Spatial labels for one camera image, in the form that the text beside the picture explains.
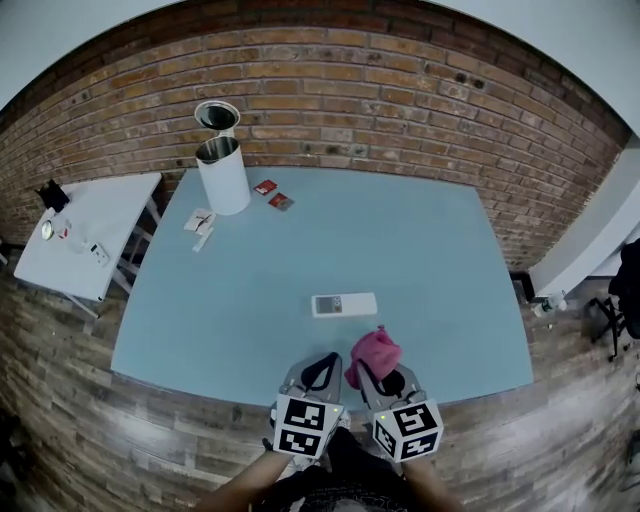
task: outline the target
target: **white cylindrical container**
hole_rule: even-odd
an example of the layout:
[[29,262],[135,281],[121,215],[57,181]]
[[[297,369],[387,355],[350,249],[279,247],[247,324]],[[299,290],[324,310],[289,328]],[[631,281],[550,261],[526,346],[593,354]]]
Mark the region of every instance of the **white cylindrical container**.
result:
[[196,160],[212,212],[234,215],[249,205],[251,192],[236,139],[209,139],[196,151]]

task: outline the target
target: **light blue table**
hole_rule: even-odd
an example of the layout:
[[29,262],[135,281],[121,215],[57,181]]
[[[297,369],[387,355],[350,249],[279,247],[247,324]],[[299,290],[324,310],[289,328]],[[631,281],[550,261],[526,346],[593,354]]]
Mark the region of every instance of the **light blue table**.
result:
[[[533,381],[522,319],[498,243],[472,188],[343,170],[252,168],[295,204],[252,192],[218,217],[200,253],[183,227],[207,207],[187,171],[144,258],[111,368],[197,395],[271,404],[288,368],[335,350],[346,366],[384,324],[438,402]],[[378,315],[314,319],[316,294],[374,292]],[[362,408],[346,381],[342,401]]]

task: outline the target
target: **chair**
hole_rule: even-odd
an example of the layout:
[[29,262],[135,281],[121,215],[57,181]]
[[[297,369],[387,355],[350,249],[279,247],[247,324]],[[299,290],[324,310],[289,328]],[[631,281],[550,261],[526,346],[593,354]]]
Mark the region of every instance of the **chair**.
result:
[[609,294],[620,299],[618,308],[611,297],[604,302],[598,298],[589,302],[589,307],[598,306],[607,318],[607,325],[591,341],[595,343],[609,330],[613,334],[613,355],[609,356],[609,362],[618,356],[618,337],[625,329],[633,339],[640,339],[640,239],[625,245],[620,258],[620,270],[609,283]]

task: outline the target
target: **person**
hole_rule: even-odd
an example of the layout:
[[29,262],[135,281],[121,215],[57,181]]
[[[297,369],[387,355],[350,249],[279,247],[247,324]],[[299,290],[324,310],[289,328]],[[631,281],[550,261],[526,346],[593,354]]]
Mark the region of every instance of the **person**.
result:
[[331,472],[319,466],[277,481],[293,455],[267,451],[238,476],[201,499],[200,512],[458,512],[462,504],[418,457],[402,463],[367,453],[341,426],[327,446]]

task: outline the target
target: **red card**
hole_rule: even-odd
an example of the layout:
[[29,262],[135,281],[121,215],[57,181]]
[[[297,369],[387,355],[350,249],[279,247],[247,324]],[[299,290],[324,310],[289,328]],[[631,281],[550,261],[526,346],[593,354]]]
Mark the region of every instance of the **red card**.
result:
[[287,199],[289,199],[287,196],[285,196],[284,194],[281,194],[280,192],[278,192],[275,196],[273,196],[273,199],[271,199],[271,201],[269,201],[269,204],[271,206],[275,206],[277,208],[278,205],[280,204],[280,202],[286,201]]
[[256,185],[255,187],[253,187],[253,190],[255,190],[258,194],[262,194],[263,196],[266,196],[269,192],[271,192],[272,190],[275,190],[277,186],[278,185],[276,185],[271,180],[264,180],[259,185]]

